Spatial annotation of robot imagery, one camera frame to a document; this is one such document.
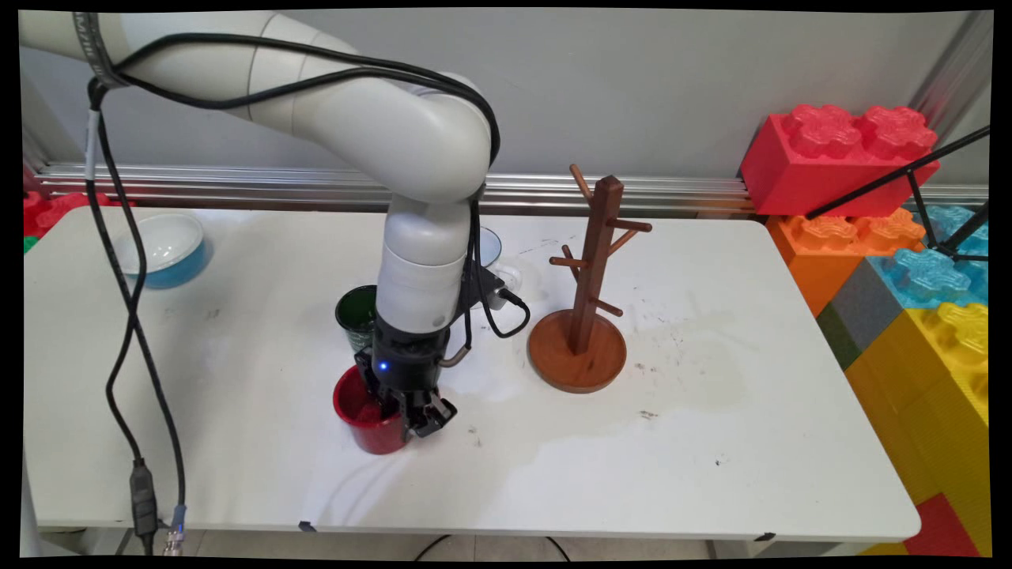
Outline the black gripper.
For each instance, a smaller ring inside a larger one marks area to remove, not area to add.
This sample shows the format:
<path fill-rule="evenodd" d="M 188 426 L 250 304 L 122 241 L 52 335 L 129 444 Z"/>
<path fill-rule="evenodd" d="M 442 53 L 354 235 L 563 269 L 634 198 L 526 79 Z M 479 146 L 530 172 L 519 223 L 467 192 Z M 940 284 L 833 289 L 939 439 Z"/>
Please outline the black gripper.
<path fill-rule="evenodd" d="M 380 417 L 401 412 L 407 393 L 407 431 L 417 437 L 433 435 L 456 417 L 458 408 L 440 395 L 438 381 L 451 328 L 408 333 L 375 320 L 372 347 L 355 353 L 355 364 L 369 400 L 380 406 Z"/>

